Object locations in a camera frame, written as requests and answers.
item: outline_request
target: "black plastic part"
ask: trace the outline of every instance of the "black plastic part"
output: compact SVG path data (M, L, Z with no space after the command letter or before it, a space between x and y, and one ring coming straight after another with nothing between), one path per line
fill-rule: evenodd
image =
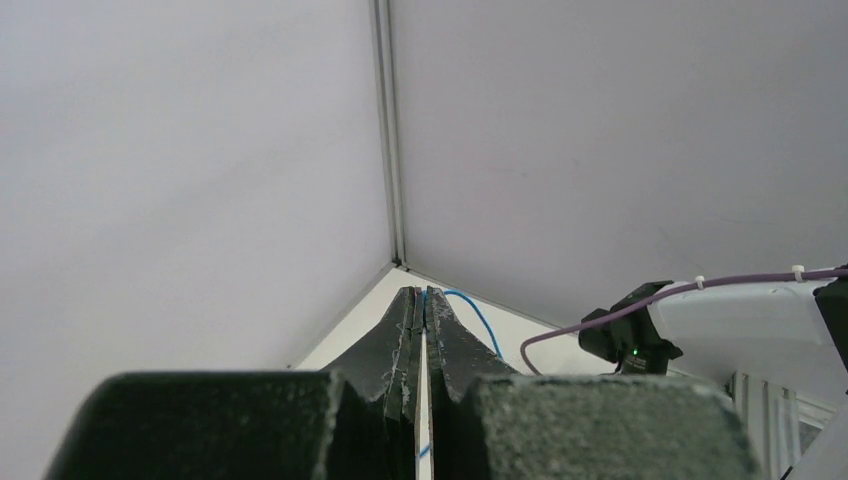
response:
M581 323L616 312L659 292L670 281L646 283L610 308L596 309ZM621 373L664 374L669 360L683 355L671 342L660 338L647 308L640 308L624 317L578 334L580 348L608 362L619 363Z
M813 295L842 364L848 370L848 279L839 278L816 289Z
M378 428L336 372L125 374L91 394L47 478L387 478Z
M381 417L392 479L415 478L423 309L421 289L401 288L380 323L324 368L344 373Z
M783 472L783 475L781 475L780 480L786 480L787 478L789 478L790 473L792 473L792 465L790 465L789 468L787 468L786 471Z
M420 289L402 288L320 372L115 377L48 478L413 479L423 308Z
M580 323L586 323L589 320L601 318L608 313L609 310L596 308L594 312L587 315L586 318L580 321ZM592 355L595 355L596 357L603 358L604 360L613 363L619 361L618 348L615 346L616 342L612 338L612 330L609 328L603 327L583 330L580 334L578 334L577 342L580 344L580 348Z
M440 289L429 287L425 306L427 366L430 376L430 455L440 479L464 477L463 465L485 461L485 444L460 445L477 428L460 408L465 392L480 375L517 373L465 329Z

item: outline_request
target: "gray wall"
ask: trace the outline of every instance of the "gray wall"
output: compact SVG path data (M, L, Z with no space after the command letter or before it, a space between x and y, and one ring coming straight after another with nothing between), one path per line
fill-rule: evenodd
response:
M0 20L0 465L105 376L284 368L390 258L366 2Z
M848 2L400 0L414 269L555 324L848 262Z

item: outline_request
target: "dark gray foam pad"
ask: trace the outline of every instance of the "dark gray foam pad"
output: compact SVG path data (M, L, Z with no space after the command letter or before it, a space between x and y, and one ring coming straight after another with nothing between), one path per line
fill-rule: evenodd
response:
M459 410L485 445L466 478L764 478L729 398L686 379L489 377Z

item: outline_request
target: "white cable tie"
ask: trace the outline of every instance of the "white cable tie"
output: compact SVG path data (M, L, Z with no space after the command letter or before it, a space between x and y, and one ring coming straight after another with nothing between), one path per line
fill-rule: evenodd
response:
M792 273L795 274L795 281L798 283L804 283L804 266L803 265L792 265Z

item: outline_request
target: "purple cable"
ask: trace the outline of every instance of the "purple cable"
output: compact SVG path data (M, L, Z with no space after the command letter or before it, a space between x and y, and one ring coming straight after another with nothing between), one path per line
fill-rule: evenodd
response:
M820 270L815 272L805 272L801 274L801 278L804 280L821 280L825 278L836 278L836 277L848 277L848 269L834 269L834 270ZM735 275L732 277L720 277L714 278L712 280L704 280L704 288L707 287L720 287L722 285L736 285L739 283L764 283L764 282L794 282L795 273L759 273L753 275ZM535 337L530 337L521 344L521 358L524 359L524 363L533 371L536 375L541 375L540 372L533 362L530 361L530 358L527 356L527 347L533 345L534 343L541 342L542 340L548 340L551 338L556 338L562 335L566 335L569 333L579 332L581 330L586 330L588 328L600 327L601 325L606 325L607 323L612 322L613 320L617 320L629 313L633 313L640 308L646 307L654 302L658 302L664 298L668 298L672 295L677 295L684 292L690 292L692 290L697 290L698 285L696 283L689 283L686 285L681 285L679 287L670 288L668 290L663 290L659 293L651 295L648 298L644 298L633 305L622 308L621 310L617 310L615 312L604 315L603 317L596 318L594 320L589 320L588 322L581 323L578 325L573 325L571 327L561 328L559 330L554 330L553 332L543 333L541 335L536 335Z

